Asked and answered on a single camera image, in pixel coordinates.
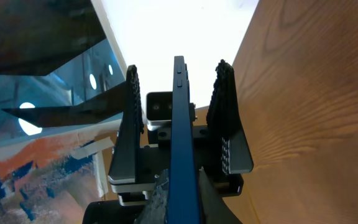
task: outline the wood grain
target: wood grain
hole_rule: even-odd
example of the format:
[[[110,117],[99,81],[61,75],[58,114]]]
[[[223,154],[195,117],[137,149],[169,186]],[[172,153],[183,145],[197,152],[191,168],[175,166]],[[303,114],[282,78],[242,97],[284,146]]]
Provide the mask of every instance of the wood grain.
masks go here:
[[[358,223],[358,1],[260,0],[233,67],[260,222]]]

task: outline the painting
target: painting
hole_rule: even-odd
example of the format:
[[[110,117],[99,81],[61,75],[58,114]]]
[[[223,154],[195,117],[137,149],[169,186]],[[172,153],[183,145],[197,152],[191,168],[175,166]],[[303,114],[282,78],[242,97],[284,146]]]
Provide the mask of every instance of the painting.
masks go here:
[[[97,173],[98,152],[73,151],[94,144],[95,135],[61,134],[0,149],[0,223],[82,223],[88,204],[101,200],[97,177],[105,174]]]

